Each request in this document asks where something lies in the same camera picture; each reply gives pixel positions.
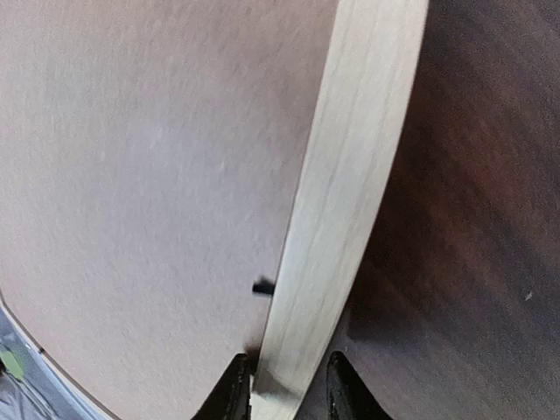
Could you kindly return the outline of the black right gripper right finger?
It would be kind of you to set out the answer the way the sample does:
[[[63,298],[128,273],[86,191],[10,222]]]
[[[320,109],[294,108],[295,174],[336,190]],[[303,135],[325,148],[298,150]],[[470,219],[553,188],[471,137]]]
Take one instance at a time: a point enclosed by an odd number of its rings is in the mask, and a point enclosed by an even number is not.
[[[326,367],[328,418],[389,420],[353,365],[341,351],[331,353]]]

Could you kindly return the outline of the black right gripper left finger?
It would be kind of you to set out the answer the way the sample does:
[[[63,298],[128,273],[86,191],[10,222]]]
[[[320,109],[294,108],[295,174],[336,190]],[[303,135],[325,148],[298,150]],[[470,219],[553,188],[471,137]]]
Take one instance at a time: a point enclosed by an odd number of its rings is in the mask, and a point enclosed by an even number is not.
[[[250,376],[249,356],[236,354],[192,420],[249,420]]]

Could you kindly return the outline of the brown backing board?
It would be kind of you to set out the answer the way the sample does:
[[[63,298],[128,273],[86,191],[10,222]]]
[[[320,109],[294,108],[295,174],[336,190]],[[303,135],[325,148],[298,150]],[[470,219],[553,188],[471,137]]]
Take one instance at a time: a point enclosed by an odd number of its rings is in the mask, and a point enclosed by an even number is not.
[[[263,334],[334,1],[4,1],[1,292],[120,419]]]

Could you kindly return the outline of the light wooden picture frame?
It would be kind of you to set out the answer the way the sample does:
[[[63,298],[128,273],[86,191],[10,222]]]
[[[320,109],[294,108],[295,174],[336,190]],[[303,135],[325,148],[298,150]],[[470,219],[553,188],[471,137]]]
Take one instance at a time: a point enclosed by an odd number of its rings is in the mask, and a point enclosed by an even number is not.
[[[342,1],[304,154],[251,396],[292,419],[361,263],[403,129],[425,1]]]

